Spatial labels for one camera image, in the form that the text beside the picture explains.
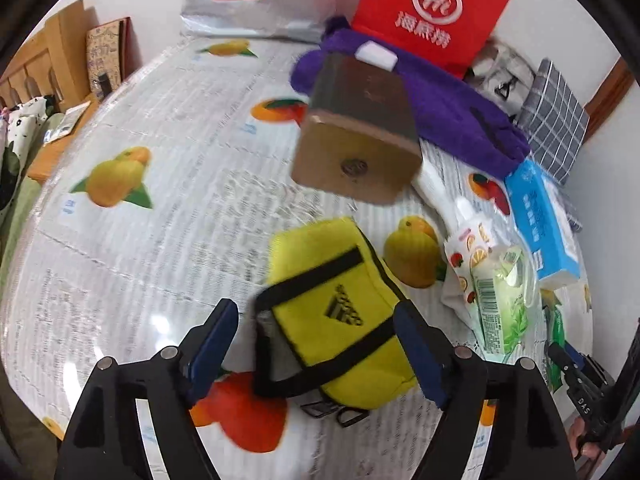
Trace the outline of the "person's right hand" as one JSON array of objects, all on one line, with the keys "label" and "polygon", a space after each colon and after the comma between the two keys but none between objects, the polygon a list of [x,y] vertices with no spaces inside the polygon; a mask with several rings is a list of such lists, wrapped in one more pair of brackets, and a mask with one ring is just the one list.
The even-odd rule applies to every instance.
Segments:
[{"label": "person's right hand", "polygon": [[577,416],[570,424],[570,429],[567,431],[567,439],[570,444],[570,450],[572,456],[577,458],[578,456],[585,456],[590,460],[593,466],[599,466],[605,458],[605,452],[603,452],[595,443],[587,442],[585,438],[586,424],[584,420]]}]

